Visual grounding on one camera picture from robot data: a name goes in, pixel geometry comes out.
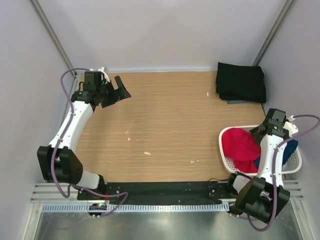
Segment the red t shirt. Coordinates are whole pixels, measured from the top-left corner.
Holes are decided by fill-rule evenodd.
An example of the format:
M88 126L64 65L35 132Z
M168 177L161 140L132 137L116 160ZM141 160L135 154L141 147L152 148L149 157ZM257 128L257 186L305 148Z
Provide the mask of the red t shirt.
M261 147L253 135L242 128L230 128L221 137L225 157L233 159L234 166L244 173L257 173L255 160L261 156Z

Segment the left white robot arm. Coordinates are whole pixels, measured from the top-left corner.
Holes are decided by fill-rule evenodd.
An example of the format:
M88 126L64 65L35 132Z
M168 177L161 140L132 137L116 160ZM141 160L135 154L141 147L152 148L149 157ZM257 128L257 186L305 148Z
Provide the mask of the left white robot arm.
M102 67L98 70L85 68L83 72L78 90L66 95L69 110L59 131L47 146L38 148L37 159L44 180L54 183L63 197L68 198L70 192L63 191L61 183L88 191L95 200L101 200L106 194L104 178L84 169L76 156L76 147L96 107L109 107L130 98L131 94L118 75L114 78L115 88Z

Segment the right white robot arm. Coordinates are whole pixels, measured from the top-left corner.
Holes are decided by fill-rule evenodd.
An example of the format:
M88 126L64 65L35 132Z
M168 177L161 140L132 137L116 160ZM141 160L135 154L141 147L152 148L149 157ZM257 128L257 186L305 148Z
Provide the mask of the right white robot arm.
M285 128L286 113L271 108L264 121L251 130L260 145L261 156L257 175L249 177L240 172L232 173L225 185L226 194L235 198L229 213L235 216L247 215L266 224L267 230L276 216L290 200L290 192L284 189L282 180L283 155L289 139Z

